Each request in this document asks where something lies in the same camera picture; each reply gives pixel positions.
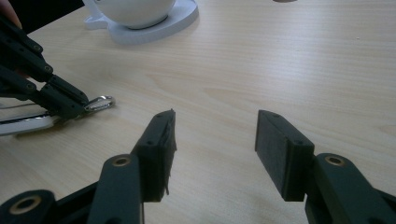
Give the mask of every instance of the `silver object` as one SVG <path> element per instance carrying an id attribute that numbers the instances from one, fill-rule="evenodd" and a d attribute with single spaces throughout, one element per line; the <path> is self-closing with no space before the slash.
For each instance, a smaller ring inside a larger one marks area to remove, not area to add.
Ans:
<path id="1" fill-rule="evenodd" d="M 85 113 L 79 116 L 83 117 L 104 109 L 108 109 L 116 103 L 112 96 L 99 96 L 85 105 Z M 0 120 L 0 136 L 17 133 L 29 133 L 37 130 L 52 127 L 61 118 L 52 116 L 49 112 L 16 117 L 13 119 Z"/>

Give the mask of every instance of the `black robotic claw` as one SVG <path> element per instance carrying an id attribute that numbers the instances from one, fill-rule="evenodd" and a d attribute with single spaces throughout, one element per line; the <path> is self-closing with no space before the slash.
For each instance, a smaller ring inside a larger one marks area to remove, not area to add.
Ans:
<path id="1" fill-rule="evenodd" d="M 311 224 L 394 224 L 396 198 L 374 189 L 348 159 L 314 156 L 314 144 L 278 114 L 260 110 L 255 149 L 285 201 Z"/>
<path id="2" fill-rule="evenodd" d="M 0 224 L 144 223 L 143 203 L 163 197 L 176 150 L 175 111 L 168 110 L 130 154 L 105 162 L 96 183 L 59 201 L 48 190 L 24 192 L 0 206 Z"/>
<path id="3" fill-rule="evenodd" d="M 0 15 L 0 97 L 15 98 L 20 101 L 30 100 L 45 108 L 47 110 L 46 115 L 56 116 L 60 119 L 75 119 L 81 115 L 97 111 L 98 107 L 92 104 L 105 96 L 89 101 L 83 91 L 53 74 L 52 67 L 46 63 L 41 54 L 42 51 L 43 48 L 30 39 L 23 30 Z M 45 82 L 44 87 L 38 90 L 34 82 L 21 76 L 16 71 L 28 75 L 37 82 Z M 101 104 L 101 109 L 114 105 L 113 98 L 105 98 L 106 102 L 109 103 L 106 106 Z M 25 127 L 29 127 L 32 123 L 31 120 L 26 118 L 18 119 L 13 123 L 23 121 Z M 0 120 L 1 125 L 7 125 L 7 127 L 3 128 L 5 131 L 0 129 L 0 135 L 22 133 L 24 131 L 20 130 L 18 125 L 17 127 L 11 126 L 9 120 Z"/>

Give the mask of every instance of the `white saucer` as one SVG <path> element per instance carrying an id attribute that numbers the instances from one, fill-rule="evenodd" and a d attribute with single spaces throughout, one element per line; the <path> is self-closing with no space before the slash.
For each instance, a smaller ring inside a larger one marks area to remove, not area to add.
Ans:
<path id="1" fill-rule="evenodd" d="M 114 42 L 122 45 L 138 45 L 173 35 L 191 25 L 198 17 L 198 6 L 193 0 L 176 0 L 168 17 L 151 27 L 132 30 L 119 25 L 103 15 L 92 0 L 83 0 L 91 13 L 84 22 L 89 30 L 106 29 Z"/>

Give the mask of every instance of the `white cup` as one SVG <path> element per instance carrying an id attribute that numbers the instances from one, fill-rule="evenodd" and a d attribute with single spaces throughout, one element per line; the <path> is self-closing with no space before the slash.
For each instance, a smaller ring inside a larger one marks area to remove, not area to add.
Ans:
<path id="1" fill-rule="evenodd" d="M 109 19 L 131 29 L 143 29 L 166 19 L 176 0 L 94 0 Z"/>

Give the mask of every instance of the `table surface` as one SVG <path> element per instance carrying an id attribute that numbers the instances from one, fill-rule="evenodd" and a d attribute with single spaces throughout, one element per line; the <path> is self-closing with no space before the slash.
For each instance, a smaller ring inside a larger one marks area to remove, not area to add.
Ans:
<path id="1" fill-rule="evenodd" d="M 29 189 L 61 199 L 91 184 L 170 108 L 170 195 L 146 203 L 148 224 L 307 223 L 304 203 L 283 202 L 254 151 L 259 109 L 396 195 L 396 2 L 196 2 L 190 27 L 139 46 L 86 30 L 86 8 L 30 34 L 55 74 L 117 106 L 1 137 L 0 203 Z"/>

